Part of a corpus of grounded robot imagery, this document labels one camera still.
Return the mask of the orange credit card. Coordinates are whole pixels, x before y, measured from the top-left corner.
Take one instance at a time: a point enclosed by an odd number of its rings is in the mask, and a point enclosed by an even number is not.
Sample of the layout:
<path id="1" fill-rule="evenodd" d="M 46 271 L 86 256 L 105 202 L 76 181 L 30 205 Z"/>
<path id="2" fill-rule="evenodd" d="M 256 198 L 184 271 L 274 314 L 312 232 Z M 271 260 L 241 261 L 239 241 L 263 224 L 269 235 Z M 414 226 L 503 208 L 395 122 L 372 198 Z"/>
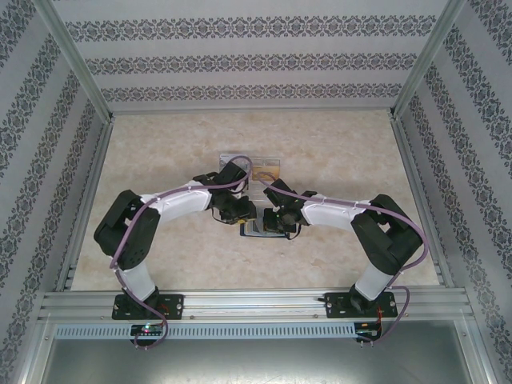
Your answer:
<path id="1" fill-rule="evenodd" d="M 272 182 L 279 178 L 280 160 L 278 158 L 252 158 L 253 168 L 251 179 Z"/>

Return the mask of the navy leather card holder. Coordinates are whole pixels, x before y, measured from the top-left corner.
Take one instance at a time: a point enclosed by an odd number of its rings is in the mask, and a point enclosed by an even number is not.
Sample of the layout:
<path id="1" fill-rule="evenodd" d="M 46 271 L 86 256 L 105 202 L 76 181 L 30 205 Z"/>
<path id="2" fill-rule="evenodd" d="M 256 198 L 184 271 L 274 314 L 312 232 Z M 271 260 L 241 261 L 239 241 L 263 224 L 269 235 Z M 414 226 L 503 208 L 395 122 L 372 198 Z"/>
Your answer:
<path id="1" fill-rule="evenodd" d="M 246 222 L 240 225 L 240 235 L 251 238 L 286 238 L 284 233 L 267 231 L 262 223 L 256 221 Z"/>

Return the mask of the aluminium side rail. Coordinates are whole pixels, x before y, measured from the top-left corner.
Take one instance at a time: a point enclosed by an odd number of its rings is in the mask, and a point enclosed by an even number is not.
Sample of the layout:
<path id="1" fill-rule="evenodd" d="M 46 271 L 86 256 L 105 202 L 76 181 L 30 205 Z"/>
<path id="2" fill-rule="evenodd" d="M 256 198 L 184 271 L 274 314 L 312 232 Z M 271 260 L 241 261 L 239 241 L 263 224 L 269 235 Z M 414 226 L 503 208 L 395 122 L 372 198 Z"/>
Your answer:
<path id="1" fill-rule="evenodd" d="M 422 228 L 424 229 L 424 233 L 430 244 L 430 256 L 433 261 L 438 280 L 445 287 L 455 288 L 454 281 L 450 274 L 450 269 L 446 262 L 442 243 L 439 239 L 426 194 L 421 183 L 421 176 L 417 170 L 406 134 L 400 121 L 393 116 L 390 117 L 390 125 L 401 155 Z"/>
<path id="2" fill-rule="evenodd" d="M 62 292 L 66 289 L 66 282 L 71 267 L 73 264 L 76 264 L 79 259 L 114 123 L 115 116 L 112 115 L 108 123 L 102 128 L 101 134 L 98 136 L 94 148 L 94 156 L 92 157 L 86 176 L 82 198 L 78 204 L 77 214 L 65 246 L 64 258 L 58 271 L 58 280 L 55 281 L 53 291 Z"/>

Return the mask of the aluminium mounting rail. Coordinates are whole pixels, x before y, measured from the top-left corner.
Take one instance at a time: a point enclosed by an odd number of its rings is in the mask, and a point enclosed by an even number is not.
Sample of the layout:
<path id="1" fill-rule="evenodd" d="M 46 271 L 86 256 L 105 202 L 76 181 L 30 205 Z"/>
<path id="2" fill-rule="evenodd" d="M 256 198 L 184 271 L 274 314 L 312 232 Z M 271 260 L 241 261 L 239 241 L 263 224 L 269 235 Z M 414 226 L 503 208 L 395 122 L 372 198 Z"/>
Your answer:
<path id="1" fill-rule="evenodd" d="M 404 321 L 473 318 L 474 307 L 463 288 L 413 286 L 406 305 L 403 290 L 392 290 Z M 183 322 L 327 322 L 324 289 L 183 290 Z M 39 322 L 112 322 L 114 291 L 64 291 L 43 295 Z"/>

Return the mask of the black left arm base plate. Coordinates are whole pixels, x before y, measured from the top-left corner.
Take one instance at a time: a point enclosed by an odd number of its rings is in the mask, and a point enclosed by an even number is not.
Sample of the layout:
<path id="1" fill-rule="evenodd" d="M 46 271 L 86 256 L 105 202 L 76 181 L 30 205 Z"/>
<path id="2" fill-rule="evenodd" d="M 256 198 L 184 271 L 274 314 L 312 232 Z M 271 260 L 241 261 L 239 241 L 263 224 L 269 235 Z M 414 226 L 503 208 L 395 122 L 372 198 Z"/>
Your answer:
<path id="1" fill-rule="evenodd" d="M 180 320 L 182 318 L 183 295 L 154 292 L 144 303 L 162 314 L 167 320 Z M 127 294 L 119 294 L 115 297 L 111 317 L 113 320 L 159 319 L 159 316 L 136 303 Z"/>

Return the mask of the grey metal sheet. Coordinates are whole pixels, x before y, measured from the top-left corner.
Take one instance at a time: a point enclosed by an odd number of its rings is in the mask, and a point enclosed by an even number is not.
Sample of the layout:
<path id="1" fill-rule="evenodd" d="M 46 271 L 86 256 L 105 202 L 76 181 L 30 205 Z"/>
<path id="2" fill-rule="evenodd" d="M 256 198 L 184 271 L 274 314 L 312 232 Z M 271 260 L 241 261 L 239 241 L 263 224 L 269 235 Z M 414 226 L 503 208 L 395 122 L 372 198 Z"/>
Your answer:
<path id="1" fill-rule="evenodd" d="M 452 322 L 404 322 L 374 346 L 349 338 L 55 338 L 41 384 L 495 384 L 472 337 Z"/>

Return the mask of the aluminium frame post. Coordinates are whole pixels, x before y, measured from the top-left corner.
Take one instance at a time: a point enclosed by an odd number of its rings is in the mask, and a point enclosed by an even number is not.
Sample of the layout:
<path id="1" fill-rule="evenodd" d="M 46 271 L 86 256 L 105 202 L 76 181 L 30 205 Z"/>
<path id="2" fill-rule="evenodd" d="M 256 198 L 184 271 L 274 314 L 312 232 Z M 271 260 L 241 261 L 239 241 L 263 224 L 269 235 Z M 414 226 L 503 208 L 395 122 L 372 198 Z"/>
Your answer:
<path id="1" fill-rule="evenodd" d="M 112 112 L 94 80 L 85 59 L 72 39 L 66 24 L 55 9 L 53 1 L 32 0 L 32 2 L 101 119 L 104 122 L 109 122 L 112 118 Z"/>
<path id="2" fill-rule="evenodd" d="M 420 81 L 423 79 L 443 40 L 446 38 L 465 4 L 466 0 L 447 0 L 394 105 L 390 108 L 391 119 L 395 120 L 407 108 L 414 96 L 414 92 L 419 87 Z"/>

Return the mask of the clear plastic card tray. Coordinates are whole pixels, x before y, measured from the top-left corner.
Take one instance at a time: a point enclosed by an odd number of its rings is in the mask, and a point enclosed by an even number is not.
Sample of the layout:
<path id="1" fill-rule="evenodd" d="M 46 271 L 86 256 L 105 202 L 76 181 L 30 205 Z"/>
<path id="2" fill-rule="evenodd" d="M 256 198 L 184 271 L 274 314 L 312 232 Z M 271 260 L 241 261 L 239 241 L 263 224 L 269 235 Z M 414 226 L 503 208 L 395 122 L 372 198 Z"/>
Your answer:
<path id="1" fill-rule="evenodd" d="M 242 154 L 234 154 L 234 158 L 237 158 L 234 160 L 234 163 L 239 165 L 241 168 L 243 168 L 245 171 L 248 171 L 249 169 L 249 161 L 240 158 Z M 249 156 L 246 154 L 246 157 L 250 158 L 252 161 L 252 158 L 278 158 L 280 160 L 280 169 L 281 169 L 281 159 L 277 156 Z M 250 178 L 247 182 L 247 187 L 245 189 L 245 195 L 249 197 L 249 199 L 257 206 L 257 207 L 263 207 L 263 208 L 272 208 L 272 203 L 268 200 L 268 198 L 264 195 L 263 191 L 266 188 L 260 181 L 253 181 Z"/>

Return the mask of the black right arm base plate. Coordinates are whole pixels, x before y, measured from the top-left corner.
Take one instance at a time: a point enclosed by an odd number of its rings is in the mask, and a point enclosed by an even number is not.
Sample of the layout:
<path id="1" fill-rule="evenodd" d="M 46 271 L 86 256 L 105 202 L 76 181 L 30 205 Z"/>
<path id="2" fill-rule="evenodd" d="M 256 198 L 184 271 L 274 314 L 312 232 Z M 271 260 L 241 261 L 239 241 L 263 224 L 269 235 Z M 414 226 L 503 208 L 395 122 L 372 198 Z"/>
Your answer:
<path id="1" fill-rule="evenodd" d="M 350 292 L 327 292 L 318 299 L 325 303 L 328 318 L 396 318 L 398 309 L 391 292 L 381 293 L 374 301 L 365 302 Z"/>

